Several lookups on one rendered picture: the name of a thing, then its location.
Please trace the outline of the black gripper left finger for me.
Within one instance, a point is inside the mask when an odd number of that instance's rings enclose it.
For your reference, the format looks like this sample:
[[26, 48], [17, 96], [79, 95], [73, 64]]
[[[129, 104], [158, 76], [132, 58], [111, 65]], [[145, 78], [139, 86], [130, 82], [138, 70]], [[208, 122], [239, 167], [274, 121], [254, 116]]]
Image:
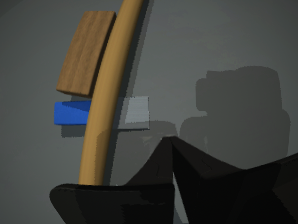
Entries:
[[57, 185], [49, 193], [65, 224], [173, 224], [173, 144], [164, 136], [125, 185]]

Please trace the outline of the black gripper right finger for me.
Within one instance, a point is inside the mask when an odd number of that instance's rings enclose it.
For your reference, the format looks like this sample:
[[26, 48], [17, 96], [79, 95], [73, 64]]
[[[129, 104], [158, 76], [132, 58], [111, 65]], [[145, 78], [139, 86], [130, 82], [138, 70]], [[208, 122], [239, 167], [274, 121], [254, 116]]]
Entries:
[[189, 224], [234, 224], [251, 197], [298, 177], [298, 152], [261, 167], [235, 168], [169, 136], [173, 172]]

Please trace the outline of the brown wooden block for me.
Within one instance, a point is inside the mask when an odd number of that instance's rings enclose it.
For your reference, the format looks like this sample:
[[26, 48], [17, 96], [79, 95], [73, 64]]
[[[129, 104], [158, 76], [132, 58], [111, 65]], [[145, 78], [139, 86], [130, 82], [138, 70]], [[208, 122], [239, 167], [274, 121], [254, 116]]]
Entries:
[[56, 89], [92, 99], [102, 55], [117, 15], [114, 11], [85, 11], [74, 32]]

